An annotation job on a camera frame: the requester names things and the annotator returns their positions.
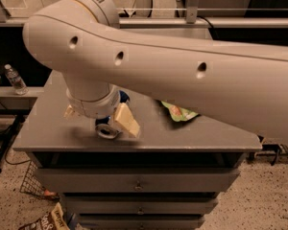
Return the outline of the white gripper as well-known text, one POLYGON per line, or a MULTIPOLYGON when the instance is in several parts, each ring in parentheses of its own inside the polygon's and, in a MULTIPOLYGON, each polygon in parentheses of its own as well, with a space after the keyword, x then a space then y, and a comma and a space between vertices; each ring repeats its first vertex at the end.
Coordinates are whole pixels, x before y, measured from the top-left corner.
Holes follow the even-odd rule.
POLYGON ((116 86, 111 85, 105 97, 95 97, 92 101, 76 99, 69 90, 66 90, 66 96, 70 105, 66 107, 63 114, 65 119, 73 117, 76 112, 88 118, 104 119, 110 116, 117 107, 114 112, 114 123, 127 132, 130 137, 136 138, 139 135, 140 125, 133 117, 129 106, 126 103, 120 103, 120 94, 116 86))

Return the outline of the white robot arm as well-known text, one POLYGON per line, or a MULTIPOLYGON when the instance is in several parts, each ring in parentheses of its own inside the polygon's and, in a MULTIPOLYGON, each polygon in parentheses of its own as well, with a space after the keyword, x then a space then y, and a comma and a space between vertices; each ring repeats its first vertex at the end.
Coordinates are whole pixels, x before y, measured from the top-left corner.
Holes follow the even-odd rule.
POLYGON ((23 41, 84 116, 111 115, 126 88, 288 145, 288 47, 127 32, 112 0, 60 0, 23 41))

